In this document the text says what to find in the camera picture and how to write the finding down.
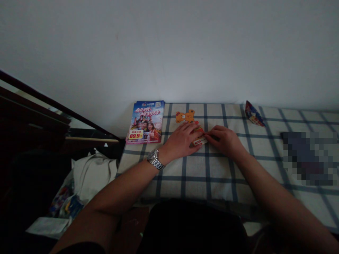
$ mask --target table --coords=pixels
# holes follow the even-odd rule
[[[117,176],[146,158],[148,152],[165,143],[179,126],[176,112],[195,111],[204,131],[222,125],[235,131],[247,151],[298,198],[330,231],[339,233],[339,187],[304,186],[283,165],[281,132],[339,132],[339,114],[277,109],[254,105],[266,128],[254,125],[245,116],[244,104],[166,103],[162,122],[162,143],[126,145]],[[195,154],[177,159],[160,171],[142,194],[148,203],[166,198],[208,201],[214,206],[236,204],[257,206],[253,193],[237,165],[212,145],[205,144]]]

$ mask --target wristwatch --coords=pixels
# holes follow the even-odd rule
[[[157,149],[151,151],[147,156],[147,161],[154,167],[156,167],[158,170],[161,170],[165,166],[158,160],[158,153],[159,151]]]

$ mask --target dark clothing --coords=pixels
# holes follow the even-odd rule
[[[59,252],[105,253],[96,243]],[[240,217],[193,202],[171,199],[154,206],[137,254],[249,253]]]

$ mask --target price tag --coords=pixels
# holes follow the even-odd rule
[[[128,139],[139,139],[144,135],[144,130],[130,130]]]

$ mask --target hand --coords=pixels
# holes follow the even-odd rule
[[[167,165],[174,159],[191,155],[198,151],[202,144],[190,148],[190,144],[197,137],[201,136],[201,132],[192,133],[192,130],[198,128],[195,123],[185,121],[181,124],[169,137],[166,144],[159,148],[159,161]]]
[[[220,140],[216,141],[211,137],[211,135],[216,136]],[[205,133],[205,138],[208,142],[218,148],[226,157],[229,157],[234,161],[249,155],[236,133],[224,126],[214,126],[212,130]]]

